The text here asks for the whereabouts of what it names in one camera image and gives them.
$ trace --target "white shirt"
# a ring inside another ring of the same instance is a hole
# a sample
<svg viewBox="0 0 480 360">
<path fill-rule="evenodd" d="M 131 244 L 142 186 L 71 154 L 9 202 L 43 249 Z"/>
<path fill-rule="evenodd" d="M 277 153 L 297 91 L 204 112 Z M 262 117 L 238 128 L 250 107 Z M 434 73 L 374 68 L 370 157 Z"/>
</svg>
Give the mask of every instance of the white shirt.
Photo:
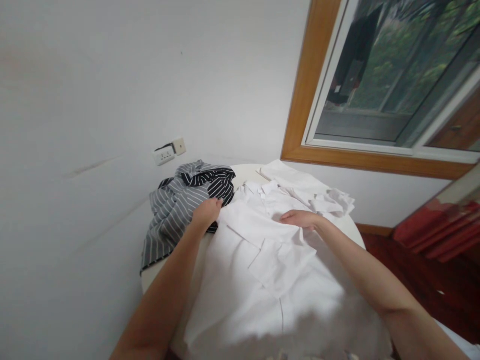
<svg viewBox="0 0 480 360">
<path fill-rule="evenodd" d="M 293 172 L 290 178 L 305 180 Z M 380 317 L 320 236 L 278 222 L 289 210 L 309 210 L 278 183 L 247 183 L 222 209 L 185 330 L 189 357 L 266 359 L 280 351 L 290 360 L 343 359 L 345 351 L 388 357 L 390 336 Z M 311 178 L 298 189 L 322 187 Z"/>
</svg>

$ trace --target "striped shirt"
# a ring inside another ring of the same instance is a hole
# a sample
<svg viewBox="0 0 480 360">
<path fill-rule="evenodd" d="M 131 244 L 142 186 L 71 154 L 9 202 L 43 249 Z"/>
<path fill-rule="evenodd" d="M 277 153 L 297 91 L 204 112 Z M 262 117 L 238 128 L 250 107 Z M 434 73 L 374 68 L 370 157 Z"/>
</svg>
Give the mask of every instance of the striped shirt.
<svg viewBox="0 0 480 360">
<path fill-rule="evenodd" d="M 217 198 L 223 199 L 223 206 L 228 205 L 234 197 L 234 178 L 231 167 L 199 160 L 180 166 L 174 177 L 163 180 L 158 189 L 150 193 L 153 220 L 143 244 L 141 271 L 174 251 L 201 203 Z M 217 228 L 214 222 L 208 232 L 215 233 Z"/>
</svg>

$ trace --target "wooden window frame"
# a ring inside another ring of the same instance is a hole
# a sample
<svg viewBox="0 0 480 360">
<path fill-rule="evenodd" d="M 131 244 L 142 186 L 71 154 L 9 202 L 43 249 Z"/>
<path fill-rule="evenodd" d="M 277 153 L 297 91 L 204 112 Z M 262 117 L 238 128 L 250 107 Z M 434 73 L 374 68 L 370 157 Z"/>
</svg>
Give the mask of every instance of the wooden window frame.
<svg viewBox="0 0 480 360">
<path fill-rule="evenodd" d="M 281 159 L 427 178 L 461 178 L 475 164 L 302 145 L 341 2 L 311 1 Z"/>
</svg>

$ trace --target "red floor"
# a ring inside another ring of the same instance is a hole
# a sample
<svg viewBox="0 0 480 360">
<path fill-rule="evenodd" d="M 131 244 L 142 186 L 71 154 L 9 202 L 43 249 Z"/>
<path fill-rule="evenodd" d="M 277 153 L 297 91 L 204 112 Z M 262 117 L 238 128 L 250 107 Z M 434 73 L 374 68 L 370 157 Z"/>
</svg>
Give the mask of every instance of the red floor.
<svg viewBox="0 0 480 360">
<path fill-rule="evenodd" d="M 400 279 L 432 317 L 469 342 L 480 344 L 479 266 L 462 256 L 440 263 L 413 254 L 386 237 L 362 236 L 366 249 Z"/>
</svg>

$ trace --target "person's left hand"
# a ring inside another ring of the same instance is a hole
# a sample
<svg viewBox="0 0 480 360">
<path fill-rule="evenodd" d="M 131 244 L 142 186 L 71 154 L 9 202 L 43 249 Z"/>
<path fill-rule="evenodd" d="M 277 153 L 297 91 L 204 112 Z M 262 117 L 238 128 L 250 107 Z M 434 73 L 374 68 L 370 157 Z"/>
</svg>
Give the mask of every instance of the person's left hand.
<svg viewBox="0 0 480 360">
<path fill-rule="evenodd" d="M 216 197 L 205 200 L 193 212 L 191 223 L 202 227 L 209 227 L 219 218 L 223 203 L 223 199 L 218 200 Z"/>
</svg>

